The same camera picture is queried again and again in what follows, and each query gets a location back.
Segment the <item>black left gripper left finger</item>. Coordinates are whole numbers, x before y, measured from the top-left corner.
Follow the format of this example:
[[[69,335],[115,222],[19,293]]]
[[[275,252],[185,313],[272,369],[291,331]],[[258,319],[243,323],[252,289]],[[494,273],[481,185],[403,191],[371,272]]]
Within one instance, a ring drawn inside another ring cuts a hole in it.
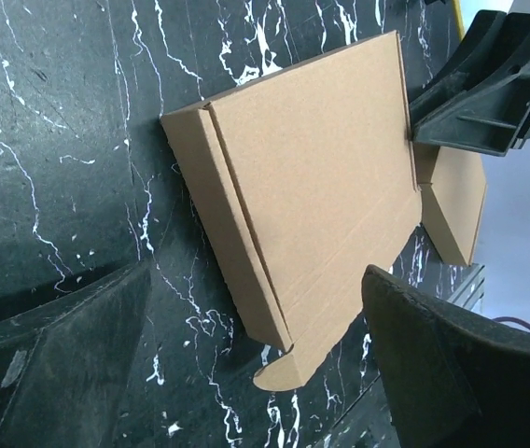
[[[150,286],[129,265],[0,320],[0,447],[110,444]]]

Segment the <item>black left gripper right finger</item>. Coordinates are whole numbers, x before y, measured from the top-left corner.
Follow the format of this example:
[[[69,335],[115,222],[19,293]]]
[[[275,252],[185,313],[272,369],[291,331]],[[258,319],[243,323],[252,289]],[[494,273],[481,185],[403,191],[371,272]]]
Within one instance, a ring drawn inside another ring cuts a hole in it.
[[[530,447],[530,333],[370,265],[363,311],[403,447]]]

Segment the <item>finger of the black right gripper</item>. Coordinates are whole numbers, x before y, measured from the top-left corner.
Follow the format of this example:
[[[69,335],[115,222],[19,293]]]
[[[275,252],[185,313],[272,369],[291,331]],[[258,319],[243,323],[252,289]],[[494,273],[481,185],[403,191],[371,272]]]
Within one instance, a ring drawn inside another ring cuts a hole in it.
[[[530,13],[480,11],[410,102],[411,138],[503,157],[530,139]]]

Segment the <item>cardboard box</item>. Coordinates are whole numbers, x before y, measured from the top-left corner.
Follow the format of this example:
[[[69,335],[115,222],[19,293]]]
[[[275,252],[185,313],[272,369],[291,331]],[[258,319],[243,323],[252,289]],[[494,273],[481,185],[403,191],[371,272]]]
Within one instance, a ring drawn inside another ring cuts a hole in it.
[[[282,355],[254,375],[308,383],[422,215],[397,32],[164,115],[161,125],[246,333]]]

